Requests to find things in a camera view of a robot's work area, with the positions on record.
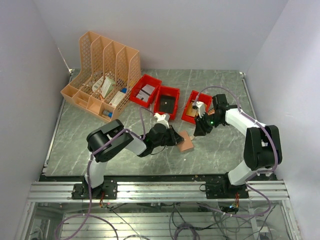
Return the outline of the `tan leather card holder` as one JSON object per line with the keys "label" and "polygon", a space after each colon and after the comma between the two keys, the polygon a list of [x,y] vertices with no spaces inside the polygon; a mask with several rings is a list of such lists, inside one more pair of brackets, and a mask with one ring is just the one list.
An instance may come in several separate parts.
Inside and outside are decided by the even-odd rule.
{"label": "tan leather card holder", "polygon": [[189,135],[186,130],[181,131],[178,134],[184,139],[184,141],[177,145],[180,152],[185,152],[194,148],[192,140],[195,137],[193,135]]}

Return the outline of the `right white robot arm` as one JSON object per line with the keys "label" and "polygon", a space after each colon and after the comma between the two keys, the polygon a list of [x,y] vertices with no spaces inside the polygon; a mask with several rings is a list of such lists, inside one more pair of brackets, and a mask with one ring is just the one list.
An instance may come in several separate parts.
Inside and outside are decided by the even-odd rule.
{"label": "right white robot arm", "polygon": [[192,108],[197,110],[194,136],[205,136],[220,125],[233,126],[245,136],[242,162],[227,173],[228,181],[220,186],[226,198],[238,192],[238,186],[257,174],[273,172],[282,162],[280,132],[275,125],[265,125],[246,114],[236,104],[229,104],[225,94],[212,97],[213,113],[205,104],[196,100]]}

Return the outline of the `gold striped card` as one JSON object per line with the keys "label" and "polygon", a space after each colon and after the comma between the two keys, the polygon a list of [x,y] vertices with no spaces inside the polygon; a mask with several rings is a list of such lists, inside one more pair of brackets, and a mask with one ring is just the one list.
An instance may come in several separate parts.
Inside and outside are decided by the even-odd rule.
{"label": "gold striped card", "polygon": [[189,103],[188,103],[188,106],[187,106],[187,110],[186,110],[186,115],[187,116],[190,116],[190,117],[196,117],[198,116],[198,111],[196,109],[193,109],[193,103],[195,101],[194,100],[191,100]]}

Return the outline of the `orange patterned card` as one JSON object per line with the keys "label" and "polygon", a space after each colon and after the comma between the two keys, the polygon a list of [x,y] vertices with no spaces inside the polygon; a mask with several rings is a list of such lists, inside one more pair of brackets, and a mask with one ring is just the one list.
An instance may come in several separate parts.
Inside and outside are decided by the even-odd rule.
{"label": "orange patterned card", "polygon": [[208,115],[213,115],[214,113],[215,113],[215,109],[214,109],[214,108],[211,108],[211,109],[207,112]]}

